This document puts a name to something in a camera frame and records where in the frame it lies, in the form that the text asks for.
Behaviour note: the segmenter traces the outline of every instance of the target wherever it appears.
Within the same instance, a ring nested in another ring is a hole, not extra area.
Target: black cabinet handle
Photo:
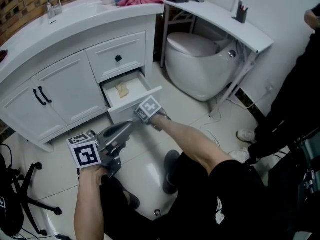
[[[43,105],[43,106],[47,105],[47,103],[43,102],[43,101],[38,97],[38,95],[37,95],[37,90],[36,90],[36,89],[33,89],[33,93],[34,93],[36,99],[41,103],[41,105]]]
[[[39,86],[39,90],[40,90],[40,93],[42,94],[42,96],[44,97],[44,99],[48,102],[48,103],[52,103],[52,100],[51,99],[48,99],[47,96],[42,92],[42,87]]]
[[[122,60],[122,57],[120,55],[115,56],[115,61],[119,62]]]

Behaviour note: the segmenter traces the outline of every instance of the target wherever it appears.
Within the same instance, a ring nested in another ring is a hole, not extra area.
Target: tile floor
[[[222,118],[220,120],[210,118],[207,103],[198,102],[178,90],[157,63],[154,64],[153,71],[154,86],[163,87],[161,105],[172,120],[203,131],[210,139],[218,141],[226,152],[247,146],[236,138],[235,133],[241,128],[254,129],[257,126],[257,122],[248,111],[226,101],[220,109]],[[42,151],[16,133],[5,141],[5,144],[12,149],[13,168],[25,174],[32,163],[42,163],[43,170],[36,171],[33,175],[29,196],[41,200],[44,204],[60,207],[63,214],[56,216],[53,212],[32,205],[30,208],[39,227],[46,229],[50,235],[62,234],[76,239],[74,213],[79,182],[66,139],[89,129],[99,133],[110,125],[108,115],[101,115],[54,139],[53,153]],[[123,166],[116,177],[130,192],[139,197],[141,206],[138,212],[152,220],[155,219],[156,209],[160,209],[164,214],[175,200],[175,196],[166,195],[162,190],[164,158],[172,149],[181,151],[166,133],[137,123],[127,147],[120,155]],[[9,165],[9,152],[3,146],[0,147],[0,152]],[[259,163],[258,170],[261,176],[264,177],[265,172],[277,162],[273,159],[276,157]],[[27,218],[23,227],[37,236]],[[26,238],[32,237],[23,231],[21,234]],[[0,239],[11,239],[3,235],[0,231]]]

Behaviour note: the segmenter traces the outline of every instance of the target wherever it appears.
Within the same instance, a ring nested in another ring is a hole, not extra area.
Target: open drawer
[[[120,98],[116,88],[120,83],[125,83],[129,90],[129,94],[123,98]],[[152,89],[145,76],[139,70],[120,75],[102,82],[100,85],[110,105],[108,112],[114,124],[133,120],[135,110],[139,104],[150,95],[160,102],[162,87],[159,86]]]

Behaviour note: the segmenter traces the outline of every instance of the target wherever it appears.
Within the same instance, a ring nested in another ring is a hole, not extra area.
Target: countertop
[[[0,84],[16,69],[45,49],[83,31],[129,18],[162,14],[161,4],[127,7],[102,5],[100,0],[78,0],[63,6],[63,13],[47,14],[31,22],[2,47],[8,55],[0,63]]]
[[[185,3],[175,3],[167,0],[163,1],[167,5],[196,15],[197,17],[217,26],[242,42],[254,53],[262,53],[274,43],[269,36],[248,21],[244,24],[236,21],[233,19],[236,15],[211,2],[190,1]]]

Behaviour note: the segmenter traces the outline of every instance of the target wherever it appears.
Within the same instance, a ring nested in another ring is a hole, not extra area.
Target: toilet
[[[233,81],[241,61],[236,45],[235,40],[211,41],[196,34],[172,33],[167,37],[166,70],[180,90],[206,102]]]

